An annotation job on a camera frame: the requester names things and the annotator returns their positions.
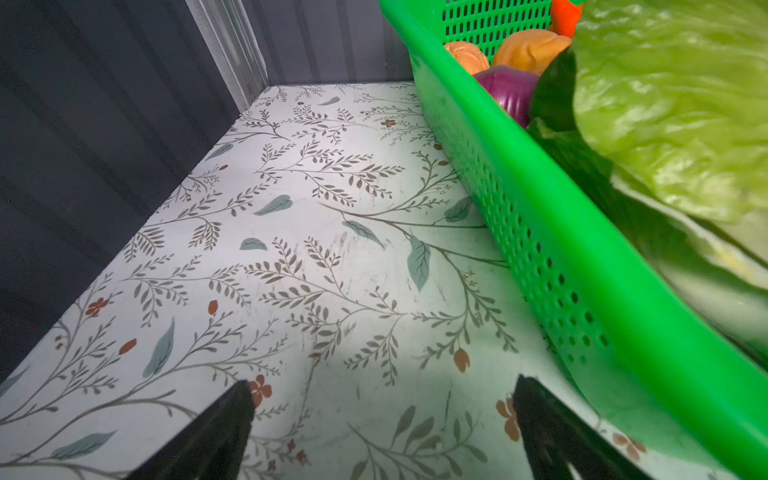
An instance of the green plastic basket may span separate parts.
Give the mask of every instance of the green plastic basket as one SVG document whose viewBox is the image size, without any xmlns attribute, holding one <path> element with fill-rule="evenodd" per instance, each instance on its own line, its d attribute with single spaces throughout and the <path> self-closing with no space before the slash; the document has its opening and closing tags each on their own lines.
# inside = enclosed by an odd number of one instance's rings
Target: green plastic basket
<svg viewBox="0 0 768 480">
<path fill-rule="evenodd" d="M 590 404 L 651 448 L 714 463 L 703 445 L 742 478 L 768 478 L 766 373 L 672 293 L 443 48 L 470 41 L 492 60 L 511 33 L 546 28 L 549 4 L 381 0 L 426 120 Z"/>
</svg>

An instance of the orange vegetable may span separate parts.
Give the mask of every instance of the orange vegetable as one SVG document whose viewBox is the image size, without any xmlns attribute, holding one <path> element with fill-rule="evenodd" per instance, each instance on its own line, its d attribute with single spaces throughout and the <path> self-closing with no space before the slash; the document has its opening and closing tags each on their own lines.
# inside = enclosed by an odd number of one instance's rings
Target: orange vegetable
<svg viewBox="0 0 768 480">
<path fill-rule="evenodd" d="M 488 70 L 491 64 L 488 63 L 488 57 L 483 55 L 477 45 L 466 41 L 452 41 L 445 44 L 445 50 L 448 50 L 453 58 L 464 67 L 470 75 L 474 75 L 484 70 Z"/>
<path fill-rule="evenodd" d="M 584 4 L 576 6 L 570 0 L 552 0 L 549 13 L 552 15 L 552 25 L 548 30 L 558 35 L 573 38 L 576 33 L 576 24 L 581 19 Z"/>
<path fill-rule="evenodd" d="M 544 73 L 571 39 L 548 30 L 522 30 L 509 35 L 493 58 L 493 65 L 508 65 L 537 75 Z"/>
</svg>

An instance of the red onion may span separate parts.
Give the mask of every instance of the red onion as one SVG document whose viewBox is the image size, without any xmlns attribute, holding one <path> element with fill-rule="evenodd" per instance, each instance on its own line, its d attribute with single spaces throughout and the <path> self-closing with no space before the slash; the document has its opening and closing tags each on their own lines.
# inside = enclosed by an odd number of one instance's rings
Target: red onion
<svg viewBox="0 0 768 480">
<path fill-rule="evenodd" d="M 496 65 L 475 74 L 475 79 L 521 127 L 528 126 L 531 121 L 528 108 L 538 75 L 507 65 Z"/>
</svg>

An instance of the floral tablecloth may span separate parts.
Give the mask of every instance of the floral tablecloth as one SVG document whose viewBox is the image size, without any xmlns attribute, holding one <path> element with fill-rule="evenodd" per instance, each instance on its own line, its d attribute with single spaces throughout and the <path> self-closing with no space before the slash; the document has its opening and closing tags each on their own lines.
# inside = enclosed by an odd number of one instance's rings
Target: floral tablecloth
<svg viewBox="0 0 768 480">
<path fill-rule="evenodd" d="M 0 477 L 122 478 L 246 379 L 241 478 L 530 478 L 520 373 L 730 478 L 568 384 L 412 84 L 271 87 L 0 385 Z"/>
</svg>

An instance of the gray wall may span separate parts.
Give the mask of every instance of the gray wall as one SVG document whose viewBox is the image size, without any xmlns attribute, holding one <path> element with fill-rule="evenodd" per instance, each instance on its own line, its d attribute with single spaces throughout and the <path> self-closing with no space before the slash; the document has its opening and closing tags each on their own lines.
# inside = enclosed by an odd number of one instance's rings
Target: gray wall
<svg viewBox="0 0 768 480">
<path fill-rule="evenodd" d="M 184 0 L 0 3 L 0 379 L 237 115 Z"/>
<path fill-rule="evenodd" d="M 243 0 L 270 84 L 413 78 L 379 0 Z"/>
</svg>

